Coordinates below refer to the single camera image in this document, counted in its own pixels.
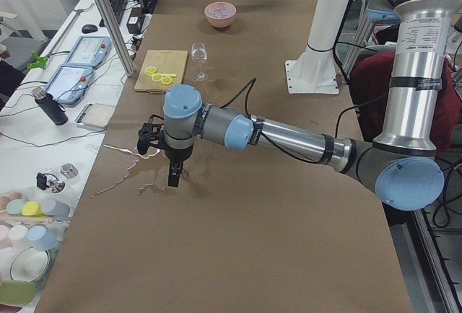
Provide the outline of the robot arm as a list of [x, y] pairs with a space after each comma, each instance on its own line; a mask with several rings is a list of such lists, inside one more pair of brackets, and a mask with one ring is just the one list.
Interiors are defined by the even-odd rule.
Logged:
[[300, 161], [332, 166], [402, 211], [431, 204], [445, 180], [430, 129], [450, 20], [460, 8], [461, 0], [369, 0], [371, 22], [400, 23], [383, 129], [371, 143], [240, 114], [203, 102], [192, 86], [173, 87], [165, 95], [160, 140], [170, 159], [169, 185], [178, 185], [194, 141], [204, 138], [236, 150], [268, 144]]

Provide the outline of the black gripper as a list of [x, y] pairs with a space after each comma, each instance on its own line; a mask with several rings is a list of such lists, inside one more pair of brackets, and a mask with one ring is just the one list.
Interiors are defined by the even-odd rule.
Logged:
[[189, 159], [193, 153], [193, 142], [180, 143], [180, 148], [167, 146], [165, 150], [166, 157], [171, 161], [168, 172], [168, 186], [177, 187], [180, 182], [180, 163]]

